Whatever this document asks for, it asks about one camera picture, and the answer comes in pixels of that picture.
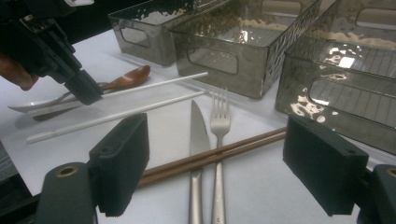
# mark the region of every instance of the white straw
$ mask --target white straw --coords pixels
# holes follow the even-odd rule
[[[187,79],[193,79],[193,78],[197,78],[197,77],[203,77],[203,76],[207,76],[207,72],[199,73],[199,74],[192,75],[192,76],[187,76],[187,77],[174,78],[174,79],[171,79],[171,80],[154,83],[154,84],[150,84],[150,85],[147,85],[147,86],[136,87],[136,88],[125,90],[125,91],[116,91],[116,92],[112,92],[112,93],[109,93],[109,94],[106,94],[106,95],[102,95],[102,98],[103,99],[108,99],[108,98],[111,98],[111,97],[114,97],[114,96],[119,96],[119,95],[123,95],[123,94],[126,94],[126,93],[131,93],[131,92],[134,92],[134,91],[147,90],[147,89],[150,89],[150,88],[159,87],[159,86],[167,85],[167,84],[170,84],[170,83],[175,83],[175,82],[184,81],[184,80],[187,80]],[[64,103],[64,104],[61,104],[61,105],[53,105],[53,106],[48,106],[48,107],[44,107],[44,108],[41,108],[41,109],[31,110],[31,111],[28,111],[27,114],[29,116],[31,116],[31,117],[35,117],[35,116],[39,116],[39,115],[49,114],[49,113],[56,112],[56,111],[70,109],[70,108],[81,106],[81,105],[83,105],[83,104],[80,101],[74,101],[74,102]]]
[[[173,99],[167,100],[167,101],[162,101],[162,102],[159,102],[159,103],[156,103],[156,104],[152,104],[152,105],[142,106],[142,107],[137,108],[137,109],[120,112],[118,114],[109,115],[109,116],[106,116],[106,117],[103,117],[103,118],[100,118],[100,119],[94,119],[94,120],[90,120],[90,121],[87,121],[87,122],[71,125],[71,126],[68,126],[68,127],[57,129],[55,131],[48,131],[48,132],[44,132],[44,133],[38,133],[38,134],[31,135],[31,136],[27,137],[26,141],[27,141],[28,144],[36,143],[36,142],[43,141],[43,140],[46,140],[46,139],[50,139],[50,138],[53,138],[53,137],[56,137],[56,136],[59,136],[59,135],[75,132],[75,131],[78,131],[78,130],[81,130],[81,129],[89,128],[91,126],[95,126],[95,125],[98,125],[98,124],[109,122],[111,120],[126,118],[128,116],[133,115],[133,114],[141,113],[141,112],[144,112],[144,111],[147,111],[147,110],[150,110],[150,109],[154,109],[154,108],[157,108],[157,107],[160,107],[160,106],[163,106],[163,105],[169,105],[169,104],[172,104],[172,103],[175,103],[175,102],[183,101],[183,100],[195,97],[195,96],[202,95],[204,93],[206,93],[206,91],[198,91],[198,92],[193,93],[193,94],[184,95],[184,96],[181,96],[181,97],[173,98]]]

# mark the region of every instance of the chopsticks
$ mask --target chopsticks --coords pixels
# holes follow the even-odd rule
[[[138,183],[138,187],[145,187],[174,175],[198,169],[210,163],[223,161],[233,156],[248,152],[257,147],[263,147],[285,138],[286,127],[263,133],[225,147],[219,147],[200,153],[186,159],[166,163],[146,170]]]

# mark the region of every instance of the plastic bin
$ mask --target plastic bin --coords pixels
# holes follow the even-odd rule
[[[396,2],[340,0],[287,49],[276,109],[396,154]]]
[[[153,0],[108,15],[120,50],[169,66],[175,52],[169,28],[224,0]]]
[[[318,18],[321,1],[229,0],[171,29],[181,76],[260,99],[278,79],[284,50]]]

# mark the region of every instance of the knife handle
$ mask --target knife handle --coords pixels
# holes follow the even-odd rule
[[[192,171],[190,178],[189,223],[203,224],[202,212],[202,169]]]

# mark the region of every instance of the fork handle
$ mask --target fork handle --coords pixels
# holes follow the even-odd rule
[[[218,138],[218,147],[222,147],[222,137]],[[215,190],[213,193],[212,224],[225,223],[224,181],[221,161],[216,163]]]

